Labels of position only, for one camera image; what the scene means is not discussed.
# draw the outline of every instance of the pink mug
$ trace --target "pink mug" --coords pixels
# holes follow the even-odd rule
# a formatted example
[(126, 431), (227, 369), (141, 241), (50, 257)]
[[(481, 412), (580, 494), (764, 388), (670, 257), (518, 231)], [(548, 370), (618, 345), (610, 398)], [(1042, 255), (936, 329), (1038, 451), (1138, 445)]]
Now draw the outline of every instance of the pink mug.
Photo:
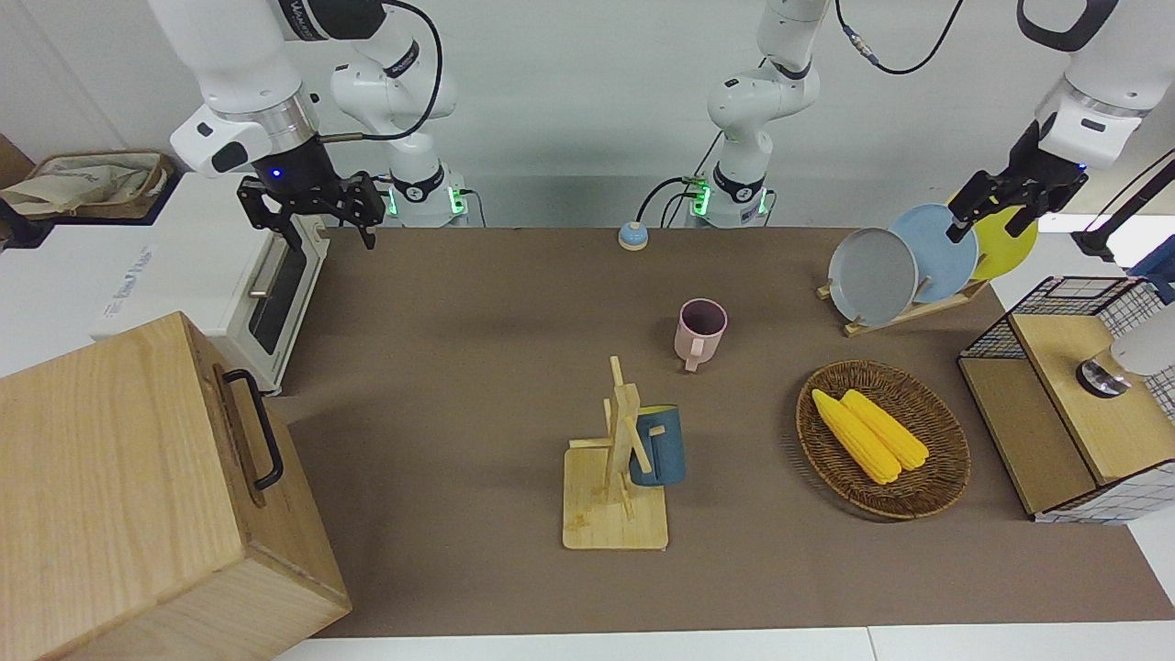
[(710, 298), (692, 298), (677, 315), (677, 337), (673, 349), (685, 362), (686, 372), (697, 372), (718, 351), (718, 342), (726, 330), (726, 310)]

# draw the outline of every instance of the brown table mat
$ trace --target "brown table mat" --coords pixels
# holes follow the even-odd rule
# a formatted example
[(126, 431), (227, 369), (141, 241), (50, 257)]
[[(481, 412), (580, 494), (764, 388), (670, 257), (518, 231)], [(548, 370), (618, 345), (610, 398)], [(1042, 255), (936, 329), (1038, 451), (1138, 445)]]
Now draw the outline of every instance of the brown table mat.
[[(355, 611), (323, 636), (1175, 618), (1128, 530), (1027, 521), (955, 356), (1000, 315), (960, 308), (846, 339), (813, 288), (845, 230), (334, 234), (274, 402), (291, 423)], [(678, 306), (730, 312), (680, 371)], [(689, 477), (665, 552), (560, 546), (566, 441), (604, 432), (607, 357), (678, 404)], [(967, 433), (962, 500), (878, 524), (803, 471), (795, 398), (835, 360), (901, 367)]]

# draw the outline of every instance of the blue mug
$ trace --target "blue mug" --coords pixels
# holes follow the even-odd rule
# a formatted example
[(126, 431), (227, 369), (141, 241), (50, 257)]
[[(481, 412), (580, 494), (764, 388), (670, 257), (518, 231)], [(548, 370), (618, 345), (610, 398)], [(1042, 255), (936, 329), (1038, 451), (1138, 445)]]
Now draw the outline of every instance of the blue mug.
[(637, 434), (653, 471), (643, 473), (633, 456), (629, 460), (633, 485), (662, 487), (685, 479), (685, 446), (682, 445), (682, 417), (677, 406), (640, 407), (637, 411)]

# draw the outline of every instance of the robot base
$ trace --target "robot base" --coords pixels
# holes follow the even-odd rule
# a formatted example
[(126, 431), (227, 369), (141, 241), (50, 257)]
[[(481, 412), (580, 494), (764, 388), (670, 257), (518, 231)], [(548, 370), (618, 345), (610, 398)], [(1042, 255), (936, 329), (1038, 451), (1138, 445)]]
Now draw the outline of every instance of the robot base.
[(441, 164), (444, 168), (444, 180), (423, 201), (414, 202), (395, 187), (389, 189), (391, 201), (384, 214), (383, 227), (469, 225), (469, 209), (464, 195), (461, 194), (465, 187), (465, 178), (449, 169), (449, 166)]
[(764, 197), (767, 195), (766, 188), (760, 188), (759, 193), (750, 201), (736, 203), (733, 200), (724, 198), (720, 193), (711, 193), (709, 203), (705, 204), (705, 214), (698, 215), (694, 205), (690, 207), (682, 227), (717, 227), (719, 229), (738, 229), (740, 227), (761, 227), (767, 216)]

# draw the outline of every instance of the woven basket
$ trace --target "woven basket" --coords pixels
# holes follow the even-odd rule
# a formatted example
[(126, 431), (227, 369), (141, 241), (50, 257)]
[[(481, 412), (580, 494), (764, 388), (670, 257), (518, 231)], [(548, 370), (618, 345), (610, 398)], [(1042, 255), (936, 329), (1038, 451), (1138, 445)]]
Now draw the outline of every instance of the woven basket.
[[(812, 402), (815, 389), (838, 399), (857, 389), (926, 444), (929, 459), (902, 471), (894, 483), (873, 483), (820, 419)], [(906, 372), (872, 360), (834, 363), (813, 373), (800, 391), (795, 429), (804, 454), (833, 492), (887, 519), (938, 514), (959, 500), (971, 478), (967, 439), (942, 400)]]

